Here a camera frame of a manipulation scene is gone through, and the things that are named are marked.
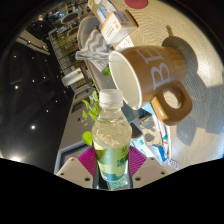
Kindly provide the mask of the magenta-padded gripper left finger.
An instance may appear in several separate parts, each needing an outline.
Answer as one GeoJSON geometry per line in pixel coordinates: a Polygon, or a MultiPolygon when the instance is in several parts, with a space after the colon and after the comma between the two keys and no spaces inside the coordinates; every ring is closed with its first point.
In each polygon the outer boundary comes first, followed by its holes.
{"type": "Polygon", "coordinates": [[[90,147],[78,158],[70,157],[56,175],[81,187],[93,188],[96,169],[94,147],[90,147]]]}

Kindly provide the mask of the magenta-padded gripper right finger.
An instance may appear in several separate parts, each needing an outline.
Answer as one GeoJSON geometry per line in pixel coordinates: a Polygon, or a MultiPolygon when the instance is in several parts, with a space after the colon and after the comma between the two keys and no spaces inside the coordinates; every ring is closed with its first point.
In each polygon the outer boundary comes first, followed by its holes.
{"type": "Polygon", "coordinates": [[[146,157],[135,147],[129,150],[129,174],[132,188],[141,188],[167,175],[155,157],[146,157]]]}

